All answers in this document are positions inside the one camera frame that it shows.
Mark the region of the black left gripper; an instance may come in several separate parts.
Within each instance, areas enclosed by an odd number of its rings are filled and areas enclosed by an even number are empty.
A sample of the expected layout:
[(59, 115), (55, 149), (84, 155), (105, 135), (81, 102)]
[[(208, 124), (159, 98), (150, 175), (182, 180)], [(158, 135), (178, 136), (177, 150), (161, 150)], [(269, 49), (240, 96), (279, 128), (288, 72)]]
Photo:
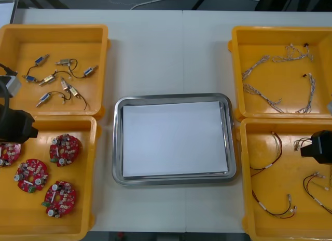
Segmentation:
[(1, 142), (23, 144), (29, 138), (37, 138), (35, 119), (23, 110), (8, 108), (1, 111)]

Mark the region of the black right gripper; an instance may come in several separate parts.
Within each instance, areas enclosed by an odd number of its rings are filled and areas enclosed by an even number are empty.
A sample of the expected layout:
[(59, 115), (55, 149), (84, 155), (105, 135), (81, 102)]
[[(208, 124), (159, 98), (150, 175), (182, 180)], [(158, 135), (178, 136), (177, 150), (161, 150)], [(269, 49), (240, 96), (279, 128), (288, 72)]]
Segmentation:
[(311, 137), (312, 145), (303, 146), (300, 149), (302, 157), (313, 157), (318, 163), (331, 163), (331, 131), (322, 130)]

